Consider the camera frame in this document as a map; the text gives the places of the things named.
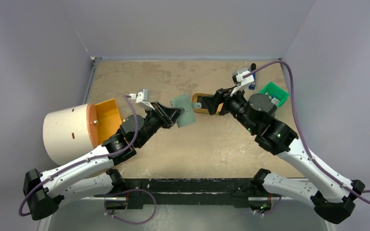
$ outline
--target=green basket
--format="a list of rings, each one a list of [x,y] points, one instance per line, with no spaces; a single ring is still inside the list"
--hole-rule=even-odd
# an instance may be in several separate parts
[[[263,89],[260,90],[261,94],[268,94],[269,97],[274,97],[279,100],[277,107],[281,107],[284,102],[288,99],[289,93],[281,89],[275,83],[268,83]]]

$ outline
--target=beige table surface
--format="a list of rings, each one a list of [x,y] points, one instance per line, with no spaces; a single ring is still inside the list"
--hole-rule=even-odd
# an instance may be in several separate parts
[[[151,101],[170,106],[170,99],[196,92],[214,94],[219,88],[233,86],[235,70],[266,62],[117,62],[102,61],[97,69],[90,102],[115,98],[122,118],[131,115],[124,94],[139,89],[151,90]],[[245,98],[273,81],[284,90],[286,83],[279,64],[260,71],[256,90],[247,90]],[[139,106],[138,114],[145,116]],[[294,130],[290,98],[276,112],[276,118]],[[285,177],[302,177],[286,162],[261,149],[254,137],[230,114],[196,114],[197,122],[184,128],[160,128],[137,155],[117,166],[124,178],[250,178],[260,168]]]

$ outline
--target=wall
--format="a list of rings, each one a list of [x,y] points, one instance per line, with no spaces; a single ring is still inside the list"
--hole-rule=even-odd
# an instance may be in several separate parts
[[[317,0],[285,61],[310,148],[370,189],[370,1]],[[370,206],[338,230],[370,230]]]
[[[0,230],[37,229],[17,214],[24,174],[55,166],[43,119],[82,102],[91,66],[61,2],[0,0]]]
[[[315,0],[63,0],[91,56],[282,57]]]

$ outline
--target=wooden tabletop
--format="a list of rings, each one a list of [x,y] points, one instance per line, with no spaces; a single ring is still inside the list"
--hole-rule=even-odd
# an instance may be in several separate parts
[[[102,61],[97,69],[90,102],[115,98],[123,118],[131,110],[123,95],[151,90],[151,101],[170,106],[170,99],[182,94],[192,96],[233,86],[232,73],[251,63],[266,62]],[[287,91],[279,64],[271,65],[256,76],[256,90],[247,90],[245,98],[257,93],[268,82]],[[144,110],[135,105],[139,115]],[[276,118],[294,130],[290,98],[277,109]],[[245,128],[230,114],[196,114],[197,122],[187,127],[160,128],[137,155],[117,166],[124,178],[250,178],[260,168],[285,177],[302,177],[286,162],[264,151]]]

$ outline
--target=white cylinder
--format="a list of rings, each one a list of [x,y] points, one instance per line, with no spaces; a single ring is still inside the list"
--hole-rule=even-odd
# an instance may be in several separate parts
[[[43,142],[49,157],[64,165],[97,146],[97,116],[92,103],[46,115]]]

